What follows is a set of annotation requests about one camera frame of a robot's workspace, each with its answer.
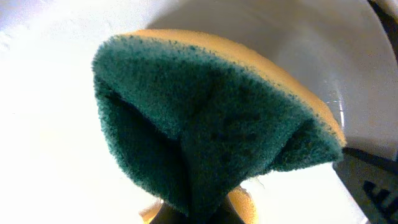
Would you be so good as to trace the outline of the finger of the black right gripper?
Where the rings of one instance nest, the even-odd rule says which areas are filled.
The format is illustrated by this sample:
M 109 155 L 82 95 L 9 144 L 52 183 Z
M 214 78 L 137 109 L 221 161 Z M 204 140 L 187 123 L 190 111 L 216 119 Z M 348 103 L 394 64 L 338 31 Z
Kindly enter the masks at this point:
M 370 223 L 397 224 L 397 162 L 343 149 L 333 169 Z

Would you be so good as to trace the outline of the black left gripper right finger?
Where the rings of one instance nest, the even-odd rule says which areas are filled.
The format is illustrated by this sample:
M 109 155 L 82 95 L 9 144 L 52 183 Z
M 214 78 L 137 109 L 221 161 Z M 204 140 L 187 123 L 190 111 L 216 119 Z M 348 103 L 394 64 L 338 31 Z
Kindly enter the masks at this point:
M 244 224 L 228 196 L 224 198 L 214 213 L 214 224 Z

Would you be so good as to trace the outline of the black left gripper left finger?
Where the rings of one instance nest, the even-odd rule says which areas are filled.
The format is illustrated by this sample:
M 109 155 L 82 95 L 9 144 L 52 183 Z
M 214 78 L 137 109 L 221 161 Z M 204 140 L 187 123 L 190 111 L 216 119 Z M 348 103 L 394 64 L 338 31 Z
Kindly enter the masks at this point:
M 188 217 L 167 203 L 163 203 L 150 224 L 188 224 Z

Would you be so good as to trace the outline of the green yellow sponge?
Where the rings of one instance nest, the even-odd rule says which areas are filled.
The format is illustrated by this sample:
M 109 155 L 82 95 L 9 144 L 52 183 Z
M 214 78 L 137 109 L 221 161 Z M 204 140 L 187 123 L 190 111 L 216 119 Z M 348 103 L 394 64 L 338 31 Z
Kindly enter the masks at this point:
M 121 170 L 190 223 L 242 181 L 341 159 L 329 107 L 286 71 L 228 39 L 139 30 L 92 62 L 101 129 Z

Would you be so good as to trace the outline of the grey plate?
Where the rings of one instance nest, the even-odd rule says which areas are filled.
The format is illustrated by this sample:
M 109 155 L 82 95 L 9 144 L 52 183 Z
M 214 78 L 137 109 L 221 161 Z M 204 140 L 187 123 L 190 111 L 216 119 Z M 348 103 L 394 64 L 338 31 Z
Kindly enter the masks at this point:
M 108 152 L 91 60 L 142 28 L 256 50 L 330 107 L 348 146 L 396 159 L 394 43 L 367 1 L 2 1 L 2 223 L 139 223 L 154 198 Z

